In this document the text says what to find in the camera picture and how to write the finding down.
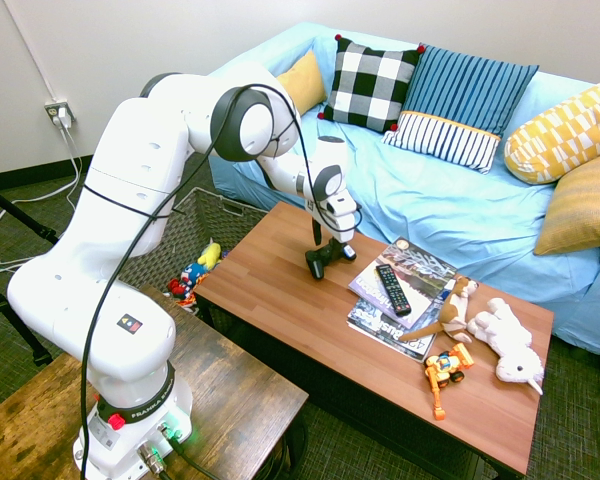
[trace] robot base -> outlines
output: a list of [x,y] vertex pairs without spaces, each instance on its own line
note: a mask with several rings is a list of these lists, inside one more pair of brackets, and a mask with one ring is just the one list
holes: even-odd
[[[158,427],[166,424],[173,431],[179,432],[180,442],[191,435],[191,408],[193,396],[189,385],[179,378],[167,400],[158,410],[137,423],[128,424],[114,431],[96,415],[96,407],[87,417],[89,425],[89,458],[85,478],[87,480],[138,480],[149,472],[142,461],[137,448],[149,442],[164,458],[173,450],[169,442],[158,431]],[[82,429],[73,443],[73,459],[82,469],[84,448]]]

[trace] red button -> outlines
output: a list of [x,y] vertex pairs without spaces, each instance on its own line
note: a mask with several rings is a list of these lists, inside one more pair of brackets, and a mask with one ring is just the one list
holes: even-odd
[[109,417],[109,425],[111,425],[111,428],[114,430],[120,430],[124,427],[125,423],[127,422],[124,421],[124,418],[122,418],[119,413],[114,413]]

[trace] yellow pillow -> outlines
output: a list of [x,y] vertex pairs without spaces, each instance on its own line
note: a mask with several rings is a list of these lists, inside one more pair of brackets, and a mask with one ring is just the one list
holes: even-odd
[[322,75],[313,50],[298,60],[291,69],[278,77],[300,115],[327,99]]
[[600,247],[600,157],[558,181],[534,253],[593,247]]
[[507,140],[504,159],[520,180],[555,182],[600,155],[600,83],[541,113]]

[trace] brown stuffed dog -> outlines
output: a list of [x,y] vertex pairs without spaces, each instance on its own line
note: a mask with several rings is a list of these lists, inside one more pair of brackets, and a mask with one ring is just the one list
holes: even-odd
[[415,332],[405,333],[398,340],[407,342],[444,330],[447,335],[458,342],[471,343],[471,336],[465,333],[467,329],[467,305],[469,304],[469,295],[477,289],[477,282],[468,277],[458,277],[451,293],[449,293],[440,309],[438,321]]

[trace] magazine cover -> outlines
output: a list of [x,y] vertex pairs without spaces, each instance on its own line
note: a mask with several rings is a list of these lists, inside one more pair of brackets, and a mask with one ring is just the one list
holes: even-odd
[[[393,311],[376,273],[376,266],[383,263],[393,267],[411,305],[409,315],[399,317]],[[410,331],[455,273],[455,267],[400,237],[354,278],[349,288]]]
[[[426,326],[436,321],[444,300],[442,294],[431,303],[417,324]],[[424,362],[435,335],[401,342],[398,340],[407,329],[400,323],[384,315],[380,310],[364,299],[359,299],[347,318],[349,326],[365,335],[382,342],[386,346],[407,355],[418,362]]]

